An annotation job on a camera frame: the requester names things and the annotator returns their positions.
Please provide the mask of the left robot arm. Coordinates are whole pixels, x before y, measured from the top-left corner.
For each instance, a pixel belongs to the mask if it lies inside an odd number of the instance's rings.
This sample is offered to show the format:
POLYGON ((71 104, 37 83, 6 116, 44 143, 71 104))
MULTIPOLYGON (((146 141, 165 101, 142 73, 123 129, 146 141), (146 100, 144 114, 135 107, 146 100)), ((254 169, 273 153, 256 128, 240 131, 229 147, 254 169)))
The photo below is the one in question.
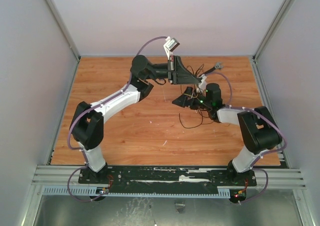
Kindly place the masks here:
POLYGON ((77 105, 69 127, 67 143, 74 138, 77 150, 85 159, 84 171, 89 173, 96 183, 103 183, 108 176, 108 165, 103 157, 101 142, 104 138, 104 124, 113 115, 126 107, 145 99, 153 89, 149 82, 159 85, 169 82, 173 85, 203 83, 203 77, 187 70, 181 57, 170 55, 166 63, 151 63, 147 57, 138 54, 131 63, 130 77, 127 84, 117 92, 97 102, 77 105))

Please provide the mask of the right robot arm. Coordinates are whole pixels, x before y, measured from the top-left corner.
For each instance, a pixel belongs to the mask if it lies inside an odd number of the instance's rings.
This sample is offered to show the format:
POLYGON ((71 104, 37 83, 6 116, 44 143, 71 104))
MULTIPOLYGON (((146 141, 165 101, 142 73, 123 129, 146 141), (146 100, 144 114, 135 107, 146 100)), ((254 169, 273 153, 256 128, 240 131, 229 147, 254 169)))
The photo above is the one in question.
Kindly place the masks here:
POLYGON ((210 83, 200 91, 187 87, 172 104, 205 111, 217 123, 239 126, 244 146, 228 163, 226 170, 227 180, 232 185, 239 185, 248 179, 254 164, 283 140, 267 107, 243 109, 227 106, 223 103, 220 86, 216 83, 210 83))

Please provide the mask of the black adjustable wrench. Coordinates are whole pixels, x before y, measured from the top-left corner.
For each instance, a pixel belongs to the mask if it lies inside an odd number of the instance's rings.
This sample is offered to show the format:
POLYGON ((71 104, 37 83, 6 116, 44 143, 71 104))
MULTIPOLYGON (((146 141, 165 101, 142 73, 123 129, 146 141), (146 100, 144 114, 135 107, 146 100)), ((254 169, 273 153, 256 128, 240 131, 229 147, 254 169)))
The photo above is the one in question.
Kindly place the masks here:
POLYGON ((221 62, 217 62, 211 69, 205 71, 203 74, 204 75, 210 75, 212 74, 215 70, 221 70, 223 68, 223 64, 221 62))

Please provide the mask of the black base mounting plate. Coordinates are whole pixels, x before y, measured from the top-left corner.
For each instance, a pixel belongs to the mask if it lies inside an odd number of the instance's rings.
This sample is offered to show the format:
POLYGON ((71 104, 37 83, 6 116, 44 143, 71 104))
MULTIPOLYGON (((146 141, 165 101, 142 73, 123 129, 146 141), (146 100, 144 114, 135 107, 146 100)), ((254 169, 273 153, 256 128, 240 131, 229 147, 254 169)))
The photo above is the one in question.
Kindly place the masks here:
POLYGON ((111 185, 113 193, 211 194, 218 187, 243 189, 256 186, 254 172, 248 179, 232 182, 226 168, 178 166, 106 166, 98 173, 80 171, 80 184, 111 185))

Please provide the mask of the aluminium front rail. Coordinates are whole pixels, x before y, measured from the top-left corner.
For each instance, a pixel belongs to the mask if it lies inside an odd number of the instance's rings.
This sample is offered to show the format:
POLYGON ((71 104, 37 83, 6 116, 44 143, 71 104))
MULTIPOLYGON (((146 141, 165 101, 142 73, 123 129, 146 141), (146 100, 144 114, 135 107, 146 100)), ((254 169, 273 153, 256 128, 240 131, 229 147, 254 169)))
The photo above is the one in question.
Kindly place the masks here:
MULTIPOLYGON (((242 186, 261 189, 305 189, 306 184, 298 169, 255 168, 248 176, 227 179, 225 167, 177 167, 177 166, 108 166, 106 180, 119 185, 131 182, 151 183, 210 183, 217 188, 237 189, 242 186)), ((37 166, 34 185, 78 185, 79 181, 93 186, 89 176, 79 166, 37 166)))

